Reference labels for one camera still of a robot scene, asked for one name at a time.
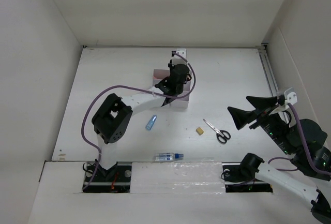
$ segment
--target scissors handle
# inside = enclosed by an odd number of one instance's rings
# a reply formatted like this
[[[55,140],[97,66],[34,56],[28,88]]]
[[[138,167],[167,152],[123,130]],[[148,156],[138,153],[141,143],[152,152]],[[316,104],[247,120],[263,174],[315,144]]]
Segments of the scissors handle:
[[[221,134],[219,133],[216,134],[216,138],[221,144],[226,144],[229,139],[231,139],[231,134],[228,131],[225,130],[219,130]]]

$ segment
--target clear plastic bottle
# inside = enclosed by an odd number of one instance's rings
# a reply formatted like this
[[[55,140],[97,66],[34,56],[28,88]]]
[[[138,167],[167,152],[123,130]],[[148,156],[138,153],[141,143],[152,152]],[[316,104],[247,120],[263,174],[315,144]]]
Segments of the clear plastic bottle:
[[[182,158],[184,158],[184,154],[180,153],[158,153],[155,155],[157,162],[171,162]]]

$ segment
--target blue tube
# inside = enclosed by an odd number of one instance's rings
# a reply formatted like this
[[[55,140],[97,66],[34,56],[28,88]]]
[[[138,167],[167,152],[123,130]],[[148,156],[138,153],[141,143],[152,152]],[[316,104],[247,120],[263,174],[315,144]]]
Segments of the blue tube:
[[[149,122],[146,125],[146,130],[150,131],[154,125],[154,122],[156,121],[157,116],[153,115],[152,118],[149,120]]]

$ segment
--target yellow sponge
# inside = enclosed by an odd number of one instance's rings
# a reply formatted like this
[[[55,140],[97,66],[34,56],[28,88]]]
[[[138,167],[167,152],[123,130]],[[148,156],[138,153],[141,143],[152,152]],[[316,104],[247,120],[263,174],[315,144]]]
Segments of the yellow sponge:
[[[198,127],[198,128],[196,129],[196,132],[197,132],[199,135],[203,134],[203,130],[202,130],[201,127]]]

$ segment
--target wall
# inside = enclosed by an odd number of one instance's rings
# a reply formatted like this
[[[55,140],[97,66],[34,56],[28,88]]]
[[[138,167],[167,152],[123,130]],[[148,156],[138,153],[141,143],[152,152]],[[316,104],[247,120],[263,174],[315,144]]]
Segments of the wall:
[[[261,44],[283,0],[55,0],[81,44]]]
[[[0,216],[27,223],[81,47],[53,0],[0,0]]]
[[[300,117],[318,121],[329,135],[330,16],[329,0],[292,0],[268,46],[278,86],[294,86]]]

